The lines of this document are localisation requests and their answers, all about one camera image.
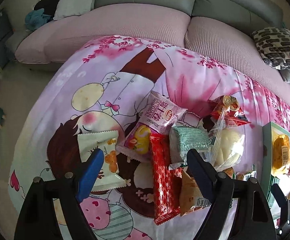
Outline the orange barcode cake pack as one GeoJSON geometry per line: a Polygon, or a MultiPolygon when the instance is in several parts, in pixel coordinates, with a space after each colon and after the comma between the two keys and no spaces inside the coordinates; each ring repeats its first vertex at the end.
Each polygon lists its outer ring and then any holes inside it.
{"type": "Polygon", "coordinates": [[[202,193],[195,182],[186,171],[182,171],[182,186],[179,197],[180,216],[187,215],[199,209],[211,205],[211,202],[202,196],[202,193]]]}

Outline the white bun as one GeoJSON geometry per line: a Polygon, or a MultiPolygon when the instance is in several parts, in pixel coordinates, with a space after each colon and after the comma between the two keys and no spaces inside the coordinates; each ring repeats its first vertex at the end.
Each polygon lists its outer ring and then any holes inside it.
{"type": "Polygon", "coordinates": [[[225,170],[240,162],[244,153],[245,133],[240,127],[225,127],[218,121],[209,132],[211,136],[211,164],[217,171],[225,170]]]}

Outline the long red patterned pack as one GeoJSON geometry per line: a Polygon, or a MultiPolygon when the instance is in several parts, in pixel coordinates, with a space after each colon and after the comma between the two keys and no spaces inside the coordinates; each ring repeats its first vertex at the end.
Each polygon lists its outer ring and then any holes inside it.
{"type": "Polygon", "coordinates": [[[182,169],[170,170],[169,137],[153,134],[150,139],[152,154],[154,223],[160,225],[180,214],[182,169]]]}

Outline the mint green wafer pack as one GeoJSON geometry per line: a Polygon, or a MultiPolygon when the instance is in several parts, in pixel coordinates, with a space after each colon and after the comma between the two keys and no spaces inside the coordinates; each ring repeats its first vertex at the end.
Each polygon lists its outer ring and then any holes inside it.
{"type": "Polygon", "coordinates": [[[170,170],[186,167],[187,153],[195,149],[204,161],[210,158],[210,140],[204,129],[174,126],[169,132],[170,170]]]}

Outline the yellow cake clear pack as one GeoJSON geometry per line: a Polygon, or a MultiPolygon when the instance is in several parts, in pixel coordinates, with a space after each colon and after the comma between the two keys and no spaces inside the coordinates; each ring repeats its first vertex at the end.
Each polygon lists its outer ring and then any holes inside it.
{"type": "Polygon", "coordinates": [[[272,144],[271,175],[287,174],[290,166],[290,140],[285,134],[278,135],[272,144]]]}

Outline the green rice cracker pack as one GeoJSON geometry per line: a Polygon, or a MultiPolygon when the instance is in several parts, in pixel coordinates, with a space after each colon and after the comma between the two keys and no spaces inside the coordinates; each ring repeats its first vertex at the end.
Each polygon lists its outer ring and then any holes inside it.
{"type": "Polygon", "coordinates": [[[257,176],[256,170],[252,170],[252,171],[245,172],[245,173],[242,173],[242,172],[236,173],[236,179],[243,180],[243,181],[247,181],[251,177],[256,178],[256,176],[257,176]]]}

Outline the white flower print pack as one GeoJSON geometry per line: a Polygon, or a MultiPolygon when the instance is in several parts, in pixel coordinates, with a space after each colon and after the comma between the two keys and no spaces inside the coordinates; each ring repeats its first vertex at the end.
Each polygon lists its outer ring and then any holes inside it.
{"type": "Polygon", "coordinates": [[[117,163],[116,143],[118,142],[118,131],[104,131],[96,133],[79,134],[78,146],[82,162],[87,161],[94,150],[103,152],[103,165],[100,169],[92,192],[108,191],[126,186],[121,178],[117,163]]]}

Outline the teal shallow cardboard tray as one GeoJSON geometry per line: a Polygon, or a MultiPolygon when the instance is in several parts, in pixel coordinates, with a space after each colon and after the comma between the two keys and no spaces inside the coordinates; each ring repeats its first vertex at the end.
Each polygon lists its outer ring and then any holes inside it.
{"type": "Polygon", "coordinates": [[[263,126],[263,148],[261,188],[276,220],[280,217],[281,208],[271,192],[271,186],[278,184],[284,196],[290,197],[290,133],[269,122],[263,126]]]}

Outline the pink cartoon print cloth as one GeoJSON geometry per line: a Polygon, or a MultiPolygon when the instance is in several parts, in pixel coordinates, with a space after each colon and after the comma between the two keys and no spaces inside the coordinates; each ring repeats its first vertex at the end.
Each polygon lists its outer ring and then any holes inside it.
{"type": "Polygon", "coordinates": [[[290,132],[285,100],[214,57],[171,44],[127,36],[89,41],[57,71],[31,109],[15,146],[9,196],[17,211],[34,177],[56,179],[78,164],[78,135],[117,130],[121,146],[109,161],[125,187],[97,192],[87,201],[99,239],[191,239],[206,210],[154,224],[149,179],[149,129],[138,123],[156,91],[185,108],[178,126],[199,127],[210,101],[229,94],[248,119],[241,164],[257,163],[261,126],[270,121],[290,132]]]}

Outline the red gold coin snack bag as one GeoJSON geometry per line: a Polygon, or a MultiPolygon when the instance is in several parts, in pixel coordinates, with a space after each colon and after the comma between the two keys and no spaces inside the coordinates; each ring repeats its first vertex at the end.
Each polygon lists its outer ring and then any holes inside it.
{"type": "Polygon", "coordinates": [[[208,104],[212,108],[212,112],[210,113],[211,119],[218,121],[223,116],[226,128],[238,127],[250,123],[237,98],[234,96],[222,95],[214,100],[208,100],[208,104]]]}

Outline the pink fruit snack pack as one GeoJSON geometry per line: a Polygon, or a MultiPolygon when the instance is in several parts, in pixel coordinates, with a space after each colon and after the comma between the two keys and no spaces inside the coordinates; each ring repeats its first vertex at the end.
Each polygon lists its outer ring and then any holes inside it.
{"type": "Polygon", "coordinates": [[[171,127],[185,114],[187,109],[171,102],[158,92],[151,91],[148,105],[136,126],[117,146],[120,153],[140,162],[149,162],[150,139],[153,134],[168,135],[171,127]]]}

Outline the pink sofa seat cover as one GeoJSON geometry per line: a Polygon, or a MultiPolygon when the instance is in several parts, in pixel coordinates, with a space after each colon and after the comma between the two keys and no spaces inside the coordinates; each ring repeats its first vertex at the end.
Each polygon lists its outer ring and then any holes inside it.
{"type": "Polygon", "coordinates": [[[218,20],[191,18],[158,5],[107,5],[52,21],[26,37],[15,57],[24,64],[63,63],[91,39],[107,35],[148,38],[212,57],[254,79],[290,106],[290,84],[263,62],[251,37],[218,20]]]}

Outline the black white patterned pillow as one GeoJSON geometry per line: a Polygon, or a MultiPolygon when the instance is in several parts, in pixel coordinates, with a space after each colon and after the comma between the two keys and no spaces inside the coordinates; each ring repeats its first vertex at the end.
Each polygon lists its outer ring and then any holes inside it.
{"type": "Polygon", "coordinates": [[[251,36],[265,64],[277,70],[290,70],[290,30],[267,27],[251,36]]]}

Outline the dark clothes pile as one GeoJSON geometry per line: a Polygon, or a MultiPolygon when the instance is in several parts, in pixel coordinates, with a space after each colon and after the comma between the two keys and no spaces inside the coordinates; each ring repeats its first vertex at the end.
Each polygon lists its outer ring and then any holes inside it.
{"type": "Polygon", "coordinates": [[[25,26],[30,31],[35,31],[51,22],[54,18],[59,0],[40,0],[34,9],[25,17],[25,26]]]}

